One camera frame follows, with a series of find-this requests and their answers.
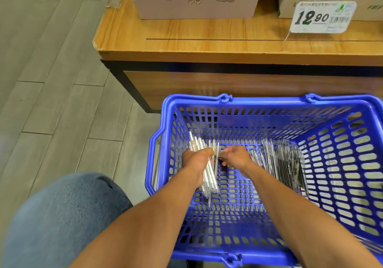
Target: price label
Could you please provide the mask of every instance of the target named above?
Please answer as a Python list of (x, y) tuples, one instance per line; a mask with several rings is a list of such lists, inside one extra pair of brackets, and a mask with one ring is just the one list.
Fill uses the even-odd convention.
[(290, 32), (343, 33), (347, 30), (356, 8), (356, 2), (299, 2), (295, 8)]

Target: display table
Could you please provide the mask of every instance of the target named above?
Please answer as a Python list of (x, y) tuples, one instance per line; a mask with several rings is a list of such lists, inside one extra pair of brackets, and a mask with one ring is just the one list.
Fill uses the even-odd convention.
[(93, 44), (147, 112), (174, 93), (383, 97), (383, 22), (285, 41), (291, 20), (277, 18), (277, 3), (260, 0), (251, 19), (141, 20), (123, 0), (105, 10)]

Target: right hand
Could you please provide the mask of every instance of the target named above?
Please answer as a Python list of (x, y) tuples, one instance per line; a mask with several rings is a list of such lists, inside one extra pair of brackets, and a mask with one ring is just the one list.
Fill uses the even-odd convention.
[(239, 169), (244, 177), (249, 178), (247, 174), (248, 167), (254, 162), (249, 153), (242, 145), (232, 145), (221, 151), (219, 157), (222, 159), (222, 165)]

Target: plastic basket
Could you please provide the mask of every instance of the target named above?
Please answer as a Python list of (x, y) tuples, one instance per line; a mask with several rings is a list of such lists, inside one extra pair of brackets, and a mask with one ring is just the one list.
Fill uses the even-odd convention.
[[(262, 148), (261, 138), (286, 138), (305, 157), (309, 199), (353, 233), (383, 263), (383, 102), (370, 95), (233, 98), (171, 95), (151, 137), (145, 187), (150, 195), (154, 148), (162, 135), (157, 188), (181, 168), (191, 130), (221, 147)], [(212, 208), (200, 192), (182, 224), (173, 258), (293, 266), (297, 260), (268, 217), (252, 183), (220, 167)]]

